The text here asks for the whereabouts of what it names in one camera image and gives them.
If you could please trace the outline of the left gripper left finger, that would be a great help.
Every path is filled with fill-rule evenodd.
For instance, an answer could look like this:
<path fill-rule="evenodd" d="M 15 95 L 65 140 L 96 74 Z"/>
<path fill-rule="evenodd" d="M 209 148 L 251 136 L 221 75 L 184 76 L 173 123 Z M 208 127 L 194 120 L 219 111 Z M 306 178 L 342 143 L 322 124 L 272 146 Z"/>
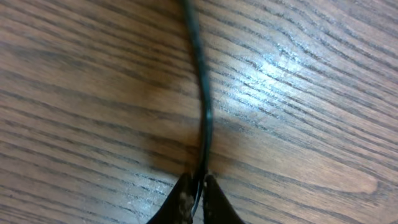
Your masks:
<path fill-rule="evenodd" d="M 190 174 L 182 174 L 165 202 L 147 224 L 192 224 L 191 211 L 195 202 L 192 182 Z"/>

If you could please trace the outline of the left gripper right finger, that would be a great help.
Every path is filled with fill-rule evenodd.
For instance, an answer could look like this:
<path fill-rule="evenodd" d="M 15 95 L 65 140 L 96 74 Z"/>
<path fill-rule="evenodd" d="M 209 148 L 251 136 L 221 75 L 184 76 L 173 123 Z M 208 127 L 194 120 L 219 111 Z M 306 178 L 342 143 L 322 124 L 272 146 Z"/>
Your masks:
<path fill-rule="evenodd" d="M 204 224 L 244 224 L 213 175 L 205 177 L 203 214 Z"/>

